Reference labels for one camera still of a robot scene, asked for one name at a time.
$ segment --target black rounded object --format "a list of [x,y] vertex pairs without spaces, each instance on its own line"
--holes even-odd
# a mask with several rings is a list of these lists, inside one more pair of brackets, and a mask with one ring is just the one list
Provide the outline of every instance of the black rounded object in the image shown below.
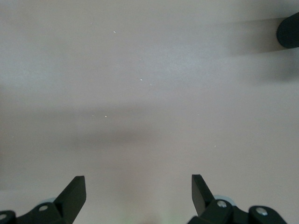
[[285,48],[299,47],[299,13],[283,20],[276,32],[278,42]]

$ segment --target table surface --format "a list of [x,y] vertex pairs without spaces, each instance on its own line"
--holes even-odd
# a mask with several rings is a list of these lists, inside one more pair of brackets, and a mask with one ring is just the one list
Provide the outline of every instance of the table surface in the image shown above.
[[297,0],[0,0],[0,210],[86,179],[79,223],[185,224],[191,175],[299,220]]

